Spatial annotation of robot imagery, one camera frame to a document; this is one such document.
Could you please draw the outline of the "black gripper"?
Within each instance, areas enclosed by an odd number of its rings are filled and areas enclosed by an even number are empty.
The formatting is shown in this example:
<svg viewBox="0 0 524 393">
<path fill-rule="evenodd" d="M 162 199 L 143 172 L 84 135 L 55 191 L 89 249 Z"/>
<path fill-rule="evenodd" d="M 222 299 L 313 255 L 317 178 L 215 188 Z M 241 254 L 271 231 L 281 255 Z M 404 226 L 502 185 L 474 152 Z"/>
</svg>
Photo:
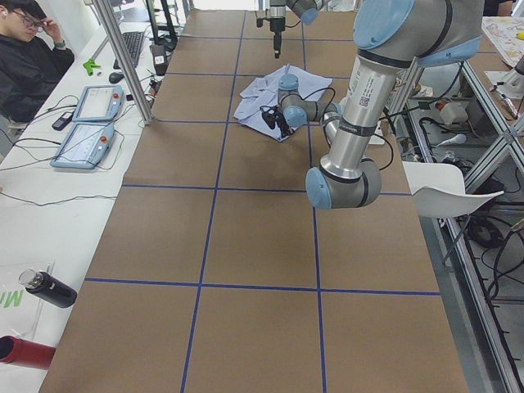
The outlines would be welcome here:
<svg viewBox="0 0 524 393">
<path fill-rule="evenodd" d="M 264 10 L 255 14 L 256 26 L 261 28 L 265 21 L 269 22 L 269 30 L 273 32 L 273 53 L 281 56 L 282 32 L 286 29 L 285 10 Z"/>
<path fill-rule="evenodd" d="M 293 134 L 293 129 L 290 129 L 278 106 L 261 106 L 260 111 L 264 122 L 270 129 L 278 128 L 282 138 L 289 138 Z"/>
</svg>

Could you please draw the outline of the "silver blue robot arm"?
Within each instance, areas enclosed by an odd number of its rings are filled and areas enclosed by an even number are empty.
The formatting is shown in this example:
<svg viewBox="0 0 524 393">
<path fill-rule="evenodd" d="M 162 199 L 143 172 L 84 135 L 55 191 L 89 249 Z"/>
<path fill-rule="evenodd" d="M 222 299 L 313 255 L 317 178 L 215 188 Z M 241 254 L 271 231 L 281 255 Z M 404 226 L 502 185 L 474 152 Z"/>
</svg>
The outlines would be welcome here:
<svg viewBox="0 0 524 393">
<path fill-rule="evenodd" d="M 278 59 L 281 56 L 282 33 L 287 29 L 287 9 L 297 18 L 298 24 L 311 25 L 322 9 L 329 4 L 325 0 L 274 0 L 261 14 L 255 14 L 256 27 L 261 28 L 265 21 L 273 33 L 273 54 Z"/>
<path fill-rule="evenodd" d="M 364 153 L 397 74 L 414 62 L 428 68 L 473 57 L 480 47 L 483 9 L 482 1 L 364 2 L 355 18 L 358 51 L 344 106 L 306 100 L 295 75 L 280 78 L 277 105 L 261 109 L 265 123 L 287 136 L 317 121 L 330 143 L 329 153 L 305 178 L 315 209 L 356 208 L 377 199 L 380 169 Z"/>
</svg>

